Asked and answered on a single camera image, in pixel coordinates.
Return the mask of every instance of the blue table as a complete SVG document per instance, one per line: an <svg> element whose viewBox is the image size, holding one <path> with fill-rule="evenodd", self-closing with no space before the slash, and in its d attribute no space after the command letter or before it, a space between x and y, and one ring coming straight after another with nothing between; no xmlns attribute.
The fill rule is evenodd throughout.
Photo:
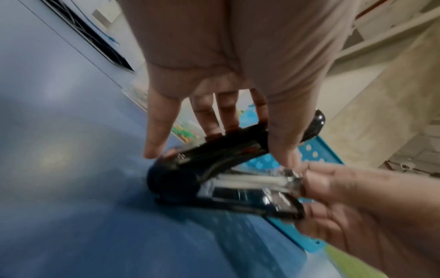
<svg viewBox="0 0 440 278"><path fill-rule="evenodd" d="M1 278L339 277L259 217L155 205L127 73L44 4L0 1L0 36Z"/></svg>

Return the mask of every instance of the hand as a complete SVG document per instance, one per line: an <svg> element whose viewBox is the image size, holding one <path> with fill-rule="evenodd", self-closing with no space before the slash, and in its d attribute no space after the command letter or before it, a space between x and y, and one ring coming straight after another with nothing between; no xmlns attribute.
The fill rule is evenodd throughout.
<svg viewBox="0 0 440 278"><path fill-rule="evenodd" d="M238 129L239 89L251 88L269 149L293 168L293 150L316 108L320 85L347 38L355 0L121 0L147 62L144 157L165 147L190 97L207 136Z"/></svg>
<svg viewBox="0 0 440 278"><path fill-rule="evenodd" d="M297 229L390 278L440 277L440 181L308 163L306 218Z"/></svg>

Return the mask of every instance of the light blue tray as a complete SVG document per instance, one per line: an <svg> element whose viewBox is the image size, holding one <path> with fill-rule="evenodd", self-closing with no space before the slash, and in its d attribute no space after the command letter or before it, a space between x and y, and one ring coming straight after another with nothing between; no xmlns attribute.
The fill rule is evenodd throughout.
<svg viewBox="0 0 440 278"><path fill-rule="evenodd" d="M246 127L258 122L258 117L255 112L255 106L252 104L249 108L240 116L240 127ZM330 149L330 147L322 140L321 137L309 140L303 145L299 146L299 151L303 154L303 161L323 161L343 164L341 159ZM270 154L266 154L262 157L252 159L244 166L255 170L274 169L279 167L279 164ZM312 200L303 199L302 202L312 202ZM324 241L312 239L303 236L293 225L285 224L279 219L269 218L268 221L273 224L280 232L294 241L298 246L304 250L314 253L321 250L327 244Z"/></svg>

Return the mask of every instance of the fingernail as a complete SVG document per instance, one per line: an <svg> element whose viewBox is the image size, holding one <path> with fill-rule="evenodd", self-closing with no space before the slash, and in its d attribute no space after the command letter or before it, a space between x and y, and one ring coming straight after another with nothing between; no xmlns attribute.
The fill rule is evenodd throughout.
<svg viewBox="0 0 440 278"><path fill-rule="evenodd" d="M304 183L308 185L309 189L317 193L325 193L330 188L329 178L310 170L307 170L304 174Z"/></svg>

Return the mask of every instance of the black stapler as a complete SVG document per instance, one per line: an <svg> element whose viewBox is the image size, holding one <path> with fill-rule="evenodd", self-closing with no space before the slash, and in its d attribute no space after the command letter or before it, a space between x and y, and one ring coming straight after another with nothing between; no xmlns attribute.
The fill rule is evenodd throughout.
<svg viewBox="0 0 440 278"><path fill-rule="evenodd" d="M316 137L325 123L316 110L302 141ZM238 165L268 150L268 129L259 123L190 149L168 150L150 168L147 186L165 205L221 209L286 220L304 218L302 178L292 170L267 173Z"/></svg>

